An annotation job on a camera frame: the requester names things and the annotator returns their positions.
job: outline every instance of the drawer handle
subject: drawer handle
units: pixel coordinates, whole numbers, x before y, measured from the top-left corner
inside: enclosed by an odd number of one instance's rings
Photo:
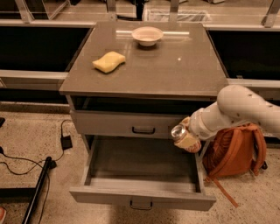
[[[150,202],[150,206],[149,207],[140,207],[140,206],[132,206],[132,200],[130,201],[130,207],[132,209],[136,209],[136,210],[151,210],[152,209],[152,202]]]
[[[136,130],[136,128],[132,127],[132,132],[134,134],[152,135],[152,134],[155,134],[156,129],[153,128],[153,130],[151,130],[151,131],[142,131],[142,130]]]

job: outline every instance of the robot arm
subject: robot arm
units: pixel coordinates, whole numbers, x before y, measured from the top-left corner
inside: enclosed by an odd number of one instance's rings
[[[280,107],[265,101],[246,87],[238,85],[224,87],[218,93],[217,102],[199,109],[187,119],[185,123],[187,137],[192,141],[185,140],[184,147],[182,143],[178,144],[178,147],[188,150],[193,147],[195,141],[207,140],[215,136],[219,130],[245,123],[255,123],[280,139]]]

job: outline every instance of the charger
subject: charger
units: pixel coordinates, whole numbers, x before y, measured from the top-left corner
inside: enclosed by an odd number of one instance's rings
[[[63,136],[63,123],[64,122],[71,122],[71,121],[68,121],[68,120],[65,120],[61,123],[61,137],[60,137],[60,142],[61,142],[61,147],[62,147],[62,150],[65,151],[65,150],[68,150],[70,148],[72,148],[72,140],[71,140],[71,136]]]
[[[61,147],[62,147],[63,151],[68,150],[73,147],[70,136],[61,136],[60,142],[61,142]]]

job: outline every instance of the sponge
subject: sponge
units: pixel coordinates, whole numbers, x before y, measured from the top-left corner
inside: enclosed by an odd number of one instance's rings
[[[125,56],[118,52],[108,52],[100,59],[93,61],[93,65],[94,68],[107,74],[124,62]]]

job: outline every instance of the open drawer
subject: open drawer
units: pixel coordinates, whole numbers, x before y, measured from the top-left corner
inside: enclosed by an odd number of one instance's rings
[[[215,197],[205,194],[198,159],[172,140],[98,136],[70,193],[78,202],[207,211]]]

